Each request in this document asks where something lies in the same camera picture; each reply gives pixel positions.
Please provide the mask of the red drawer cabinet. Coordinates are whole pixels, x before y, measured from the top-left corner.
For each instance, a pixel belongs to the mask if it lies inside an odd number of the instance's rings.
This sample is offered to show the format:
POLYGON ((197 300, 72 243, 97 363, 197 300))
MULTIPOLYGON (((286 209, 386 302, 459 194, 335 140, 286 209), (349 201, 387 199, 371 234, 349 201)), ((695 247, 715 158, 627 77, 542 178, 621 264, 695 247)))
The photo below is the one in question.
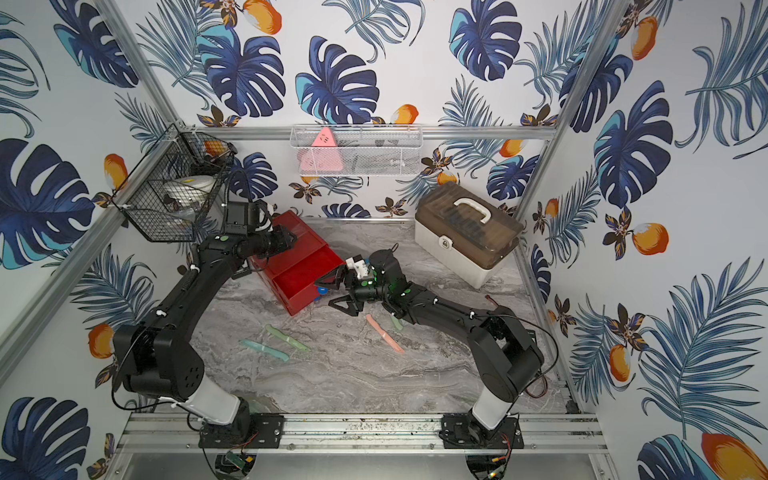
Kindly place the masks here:
POLYGON ((293 247, 268 259, 249 258, 250 266, 270 287, 275 297, 291 315, 323 295, 315 282, 343 264, 328 243, 310 228, 296 213, 287 211, 273 221, 293 233, 293 247))

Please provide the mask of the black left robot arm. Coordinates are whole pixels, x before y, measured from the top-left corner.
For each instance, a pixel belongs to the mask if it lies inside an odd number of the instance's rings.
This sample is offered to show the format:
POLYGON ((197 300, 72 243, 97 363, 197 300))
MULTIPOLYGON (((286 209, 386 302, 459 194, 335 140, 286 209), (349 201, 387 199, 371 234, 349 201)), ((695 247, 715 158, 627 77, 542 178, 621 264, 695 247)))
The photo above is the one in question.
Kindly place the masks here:
POLYGON ((209 424, 235 423, 241 399, 207 376, 191 338, 221 287, 249 258, 269 259, 290 250, 296 240, 281 226, 246 235, 209 236, 165 299, 137 324, 116 329, 115 382, 127 391, 176 404, 209 424))

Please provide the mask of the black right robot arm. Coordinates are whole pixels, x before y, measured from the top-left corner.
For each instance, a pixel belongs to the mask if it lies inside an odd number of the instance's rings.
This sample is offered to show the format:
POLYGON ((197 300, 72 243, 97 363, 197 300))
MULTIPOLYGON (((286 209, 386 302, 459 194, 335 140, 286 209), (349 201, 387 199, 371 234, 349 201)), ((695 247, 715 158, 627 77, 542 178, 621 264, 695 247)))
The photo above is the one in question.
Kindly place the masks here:
POLYGON ((361 314, 368 302, 378 302, 401 321, 464 343, 483 385, 469 422, 485 432, 499 427, 520 394, 543 372, 544 355, 512 310, 483 310, 440 297, 408 280, 392 249, 352 257, 315 285, 344 289, 346 294, 328 305, 349 316, 361 314))

